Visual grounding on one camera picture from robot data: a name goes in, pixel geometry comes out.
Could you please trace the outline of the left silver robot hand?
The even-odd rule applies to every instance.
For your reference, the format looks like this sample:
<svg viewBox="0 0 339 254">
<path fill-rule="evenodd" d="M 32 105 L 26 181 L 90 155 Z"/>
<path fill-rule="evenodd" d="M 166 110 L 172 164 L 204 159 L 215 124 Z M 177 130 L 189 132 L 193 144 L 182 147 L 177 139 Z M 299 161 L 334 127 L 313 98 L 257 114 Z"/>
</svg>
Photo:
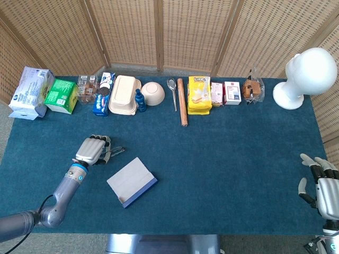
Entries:
<svg viewBox="0 0 339 254">
<path fill-rule="evenodd" d="M 108 163 L 110 156 L 110 137 L 92 134 L 84 140 L 72 161 L 86 166 L 104 165 Z"/>
</svg>

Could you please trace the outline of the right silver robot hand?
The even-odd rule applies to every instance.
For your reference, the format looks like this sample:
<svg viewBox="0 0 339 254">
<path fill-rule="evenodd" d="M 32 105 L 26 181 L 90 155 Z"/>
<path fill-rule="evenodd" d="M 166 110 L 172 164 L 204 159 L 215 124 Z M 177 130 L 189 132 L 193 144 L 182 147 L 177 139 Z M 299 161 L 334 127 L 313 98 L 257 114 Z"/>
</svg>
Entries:
<svg viewBox="0 0 339 254">
<path fill-rule="evenodd" d="M 300 154 L 302 164 L 308 166 L 314 178 L 316 198 L 306 192 L 307 179 L 304 177 L 298 185 L 298 195 L 312 208 L 316 208 L 326 220 L 338 220 L 338 169 L 329 161 L 320 157 L 311 158 Z"/>
</svg>

